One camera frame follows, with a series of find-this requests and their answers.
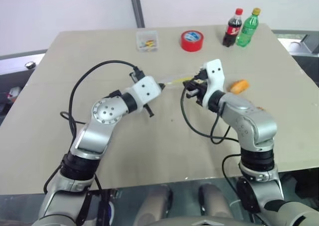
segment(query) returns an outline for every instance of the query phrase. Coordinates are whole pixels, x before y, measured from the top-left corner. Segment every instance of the red tape roll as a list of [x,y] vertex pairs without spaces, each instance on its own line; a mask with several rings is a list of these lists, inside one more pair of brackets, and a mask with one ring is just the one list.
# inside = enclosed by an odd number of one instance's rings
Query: red tape roll
[[203,46],[204,35],[197,30],[188,30],[181,35],[181,48],[194,52]]

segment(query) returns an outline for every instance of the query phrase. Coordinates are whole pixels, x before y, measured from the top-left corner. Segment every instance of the sprite bottle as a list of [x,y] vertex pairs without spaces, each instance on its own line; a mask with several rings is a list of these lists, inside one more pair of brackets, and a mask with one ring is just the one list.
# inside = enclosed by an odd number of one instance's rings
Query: sprite bottle
[[236,44],[245,47],[249,44],[253,34],[258,26],[258,15],[260,14],[259,8],[254,8],[252,15],[245,20],[241,33],[237,37]]

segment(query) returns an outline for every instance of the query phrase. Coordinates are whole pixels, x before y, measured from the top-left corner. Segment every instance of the black cable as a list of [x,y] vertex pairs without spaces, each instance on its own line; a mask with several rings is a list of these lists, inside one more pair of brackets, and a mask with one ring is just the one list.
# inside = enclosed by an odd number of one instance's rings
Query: black cable
[[[191,123],[189,122],[189,120],[188,120],[188,118],[187,118],[187,116],[186,116],[186,113],[185,113],[184,98],[185,98],[185,94],[186,94],[187,88],[189,87],[189,85],[190,85],[195,79],[196,79],[196,78],[194,77],[194,78],[192,78],[189,82],[186,83],[186,85],[185,85],[185,87],[184,87],[184,89],[183,89],[183,92],[182,92],[182,94],[181,94],[181,98],[180,98],[180,108],[181,108],[181,112],[182,112],[182,114],[183,114],[184,120],[185,120],[185,122],[187,123],[187,125],[188,125],[188,126],[191,128],[191,130],[194,131],[196,134],[198,134],[198,135],[200,135],[200,136],[203,136],[203,137],[206,137],[206,138],[210,138],[210,140],[211,140],[211,142],[212,142],[213,144],[218,145],[218,144],[220,144],[221,142],[223,142],[224,140],[232,140],[232,141],[235,141],[235,142],[238,142],[238,143],[239,143],[239,141],[236,140],[236,139],[226,137],[227,134],[228,134],[228,132],[229,132],[229,130],[230,130],[230,126],[228,126],[228,128],[227,128],[227,130],[226,130],[226,132],[225,132],[225,134],[224,134],[223,137],[213,136],[215,127],[216,127],[216,125],[217,125],[217,123],[218,123],[218,120],[219,120],[219,117],[220,117],[220,114],[219,114],[219,113],[217,114],[216,120],[215,120],[215,122],[214,122],[214,124],[213,124],[213,126],[212,126],[212,128],[211,128],[210,135],[206,135],[206,134],[204,134],[204,133],[199,132],[198,130],[196,130],[196,129],[191,125]],[[222,161],[222,172],[223,172],[223,175],[224,175],[226,181],[228,182],[229,186],[230,186],[230,187],[232,188],[232,190],[235,192],[236,196],[240,199],[237,190],[236,190],[235,187],[231,184],[229,178],[226,176],[225,169],[224,169],[225,161],[226,161],[227,159],[229,159],[229,158],[231,158],[231,157],[239,157],[239,156],[241,156],[241,154],[227,155],[227,156],[223,159],[223,161]],[[263,220],[262,220],[257,214],[254,214],[254,215],[255,215],[256,217],[258,217],[261,222],[263,222]]]
[[[62,118],[66,119],[66,120],[69,120],[69,113],[66,112],[66,111],[61,111],[60,112],[60,116],[62,116]],[[74,120],[74,122],[77,123],[77,124],[85,125],[85,122],[76,121],[76,120]]]
[[80,85],[80,83],[94,70],[96,70],[97,68],[103,66],[103,65],[106,65],[106,64],[110,64],[110,63],[121,63],[121,64],[125,64],[125,65],[128,65],[130,67],[132,67],[134,70],[137,69],[137,66],[134,66],[133,64],[131,63],[128,63],[126,61],[122,61],[122,60],[108,60],[108,61],[103,61],[95,66],[93,66],[91,69],[89,69],[84,75],[81,76],[81,78],[75,83],[73,89],[72,89],[72,92],[70,94],[70,100],[69,100],[69,126],[70,126],[70,130],[71,130],[71,133],[72,133],[72,141],[71,141],[71,145],[73,144],[75,138],[76,138],[76,132],[77,132],[77,129],[76,129],[76,124],[73,123],[72,121],[72,105],[73,105],[73,98],[74,98],[74,94],[75,94],[75,91],[76,89],[78,88],[78,86]]
[[105,197],[104,193],[103,193],[103,189],[101,187],[100,181],[97,177],[96,174],[94,174],[94,179],[96,182],[96,185],[98,186],[99,192],[100,192],[100,196],[101,196],[101,201],[104,203],[104,210],[105,210],[105,217],[106,217],[106,222],[107,222],[107,226],[110,226],[110,219],[109,219],[109,200],[110,200],[110,192],[109,190],[107,190],[107,195]]
[[233,191],[235,192],[235,194],[237,195],[237,197],[240,199],[237,190],[235,189],[235,187],[231,184],[231,182],[229,181],[228,177],[225,174],[225,169],[224,169],[224,165],[225,165],[225,161],[231,157],[236,157],[236,156],[241,156],[241,154],[233,154],[233,155],[227,155],[224,159],[223,162],[221,163],[221,170],[223,171],[223,175],[225,177],[225,179],[227,180],[229,186],[233,189]]
[[44,186],[43,186],[43,191],[45,194],[48,193],[48,184],[50,183],[50,181],[52,180],[52,178],[55,176],[55,174],[59,171],[59,169],[61,169],[61,164],[54,170],[54,172],[50,175],[50,177],[46,180]]
[[229,130],[230,130],[230,126],[228,126],[228,128],[227,128],[227,130],[226,130],[226,132],[225,132],[225,134],[224,134],[224,136],[223,136],[223,139],[221,139],[221,140],[219,140],[219,141],[214,141],[213,134],[214,134],[214,130],[215,130],[215,127],[216,127],[216,125],[217,125],[217,122],[218,122],[218,120],[219,120],[219,117],[220,117],[220,114],[217,113],[216,120],[215,120],[215,122],[214,122],[214,124],[213,124],[213,127],[211,128],[211,131],[210,131],[210,141],[211,141],[213,144],[215,144],[215,145],[219,145],[221,142],[223,142],[223,141],[225,140],[225,138],[226,138],[226,136],[227,136]]
[[[91,69],[89,69],[84,75],[81,76],[81,78],[76,82],[76,84],[74,85],[73,89],[72,89],[72,92],[70,94],[70,99],[69,99],[69,112],[66,112],[66,111],[61,111],[60,112],[60,116],[62,116],[64,119],[68,120],[69,121],[69,126],[70,126],[70,131],[71,131],[71,134],[72,134],[72,141],[71,141],[71,144],[70,144],[70,147],[69,147],[69,150],[71,149],[71,146],[76,138],[76,133],[77,133],[77,128],[76,128],[76,123],[79,123],[79,124],[85,124],[84,122],[81,122],[81,121],[76,121],[74,120],[73,116],[72,116],[72,105],[73,105],[73,98],[74,98],[74,94],[75,94],[75,91],[76,89],[78,88],[78,86],[80,85],[80,83],[94,70],[96,70],[97,68],[103,66],[103,65],[106,65],[106,64],[110,64],[110,63],[121,63],[121,64],[124,64],[124,65],[128,65],[130,67],[133,68],[133,70],[136,70],[138,69],[137,66],[129,63],[129,62],[126,62],[126,61],[122,61],[122,60],[108,60],[108,61],[103,61],[95,66],[93,66]],[[52,178],[54,177],[54,175],[59,171],[59,169],[61,169],[61,163],[60,165],[55,169],[55,171],[50,175],[50,177],[47,179],[47,181],[45,182],[44,186],[43,186],[43,191],[45,194],[47,194],[47,186],[48,184],[50,183],[50,181],[52,180]]]
[[185,98],[185,94],[186,94],[186,90],[189,87],[189,85],[195,80],[195,78],[192,78],[189,82],[186,83],[183,92],[181,94],[181,98],[180,98],[180,108],[181,108],[181,112],[183,114],[184,120],[186,122],[186,124],[191,128],[192,131],[194,131],[196,134],[206,137],[206,138],[210,138],[210,139],[219,139],[219,140],[232,140],[235,142],[238,142],[238,140],[233,139],[233,138],[228,138],[228,137],[219,137],[219,136],[211,136],[211,135],[207,135],[204,133],[199,132],[198,130],[196,130],[191,123],[189,122],[186,113],[185,113],[185,109],[184,109],[184,98]]

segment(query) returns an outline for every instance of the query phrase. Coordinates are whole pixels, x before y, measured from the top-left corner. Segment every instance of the table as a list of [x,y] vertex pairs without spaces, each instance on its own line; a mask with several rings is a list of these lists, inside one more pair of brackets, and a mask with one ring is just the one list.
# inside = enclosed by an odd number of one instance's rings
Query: table
[[[189,53],[180,48],[179,37],[188,29],[204,34],[201,51]],[[42,192],[71,141],[68,123],[59,112],[67,110],[73,85],[89,68],[111,59],[131,62],[158,82],[192,76],[204,62],[221,59],[225,87],[247,79],[251,87],[242,96],[276,119],[274,151],[279,170],[319,166],[319,90],[268,26],[260,24],[246,48],[221,45],[224,25],[156,30],[159,50],[147,53],[136,50],[136,29],[60,33],[0,127],[0,194]],[[130,71],[113,64],[91,74],[75,95],[75,119],[87,121],[95,101],[131,86]],[[150,103],[153,118],[142,112],[118,123],[97,172],[103,188],[222,177],[222,159],[239,153],[240,147],[229,141],[212,145],[193,133],[180,111],[181,92],[182,85],[167,87]],[[186,100],[185,108],[195,128],[210,131],[215,114],[194,99]],[[216,135],[226,128],[220,121]],[[235,132],[231,130],[229,136],[236,137]],[[233,158],[226,163],[229,176],[240,175],[238,161]]]

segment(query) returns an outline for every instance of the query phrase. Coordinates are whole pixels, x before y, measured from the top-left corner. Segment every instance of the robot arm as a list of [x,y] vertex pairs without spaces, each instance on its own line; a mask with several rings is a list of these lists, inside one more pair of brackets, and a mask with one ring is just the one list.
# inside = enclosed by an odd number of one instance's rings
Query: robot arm
[[204,82],[185,82],[187,98],[196,96],[199,105],[219,114],[237,133],[241,147],[239,168],[243,174],[237,182],[237,192],[243,207],[270,226],[318,224],[317,211],[284,201],[274,162],[277,125],[272,116],[237,95],[223,92],[224,74],[219,59],[204,64],[194,79]]
[[135,84],[123,94],[115,91],[93,105],[90,122],[78,132],[70,151],[63,157],[61,169],[48,185],[39,220],[34,226],[83,223],[79,215],[114,127],[129,113],[140,112],[143,108],[150,112],[147,103],[158,97],[163,89],[162,84],[142,71],[136,70],[131,77]]

